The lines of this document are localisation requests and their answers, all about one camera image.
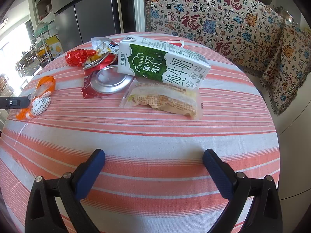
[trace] striped tablecloth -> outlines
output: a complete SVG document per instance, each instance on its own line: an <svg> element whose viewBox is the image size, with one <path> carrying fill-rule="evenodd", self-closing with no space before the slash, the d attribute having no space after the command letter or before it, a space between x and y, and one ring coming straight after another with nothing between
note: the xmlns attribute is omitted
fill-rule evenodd
<svg viewBox="0 0 311 233"><path fill-rule="evenodd" d="M164 41L179 37L134 33ZM126 34L110 36L116 42ZM211 65L200 94L202 120L146 106L118 108L125 91L105 99L83 99L83 70L64 55L43 68L25 87L34 91L45 75L56 79L47 111L18 121L11 110L0 141L0 185L14 223L24 232L35 176L58 178L73 172L96 148L106 164L81 203L101 232L207 232L227 204L202 164L208 148L248 177L279 179L279 148L265 102L245 74L226 58L184 39L185 48ZM91 43L77 48L90 49ZM248 199L233 232L243 224ZM69 232L75 232L63 206Z"/></svg>

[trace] refrigerator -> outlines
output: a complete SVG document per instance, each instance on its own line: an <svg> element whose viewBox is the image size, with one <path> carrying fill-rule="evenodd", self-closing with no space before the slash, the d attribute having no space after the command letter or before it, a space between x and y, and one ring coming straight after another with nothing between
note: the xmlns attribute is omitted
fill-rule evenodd
<svg viewBox="0 0 311 233"><path fill-rule="evenodd" d="M92 37L121 33L117 0L51 0L58 38L68 51Z"/></svg>

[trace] blanket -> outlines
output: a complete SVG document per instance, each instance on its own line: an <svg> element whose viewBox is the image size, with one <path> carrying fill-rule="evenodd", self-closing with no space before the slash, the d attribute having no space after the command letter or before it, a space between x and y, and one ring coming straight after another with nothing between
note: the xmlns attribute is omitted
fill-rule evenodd
<svg viewBox="0 0 311 233"><path fill-rule="evenodd" d="M258 0L145 0L147 30L184 37L260 78L281 114L310 73L311 35Z"/></svg>

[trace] blue gripper pad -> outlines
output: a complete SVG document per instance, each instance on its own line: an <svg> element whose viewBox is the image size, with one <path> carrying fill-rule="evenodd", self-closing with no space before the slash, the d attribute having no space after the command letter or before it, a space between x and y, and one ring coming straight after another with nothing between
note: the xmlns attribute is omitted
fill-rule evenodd
<svg viewBox="0 0 311 233"><path fill-rule="evenodd" d="M104 164L105 153L101 149L96 149L90 158L83 163L81 166L82 173L78 174L80 178L75 183L75 198L78 201L88 195Z"/></svg>
<svg viewBox="0 0 311 233"><path fill-rule="evenodd" d="M234 194L233 183L230 180L230 177L225 173L224 168L221 166L224 163L212 149L208 149L204 152L203 164L211 175L221 196L225 199L231 200Z"/></svg>

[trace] red plastic wrapper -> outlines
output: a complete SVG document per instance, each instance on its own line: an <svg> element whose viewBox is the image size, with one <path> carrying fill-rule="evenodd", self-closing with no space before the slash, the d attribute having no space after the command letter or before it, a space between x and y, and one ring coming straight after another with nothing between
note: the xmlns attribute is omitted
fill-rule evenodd
<svg viewBox="0 0 311 233"><path fill-rule="evenodd" d="M109 95L107 94L102 94L99 93L97 91L95 91L92 87L91 87L91 78L93 75L95 75L96 71L99 71L103 68L105 68L108 65L111 64L116 64L118 62L118 55L110 53L100 64L98 64L97 66L90 68L90 69L86 69L84 70L84 77L83 77L83 82L84 82L84 86L81 89L83 98L105 98Z"/></svg>
<svg viewBox="0 0 311 233"><path fill-rule="evenodd" d="M96 54L96 51L91 50L84 50L84 49L77 49L74 51L70 51L66 54L66 62L69 65L76 65L76 66L82 66L88 57L93 56Z"/></svg>

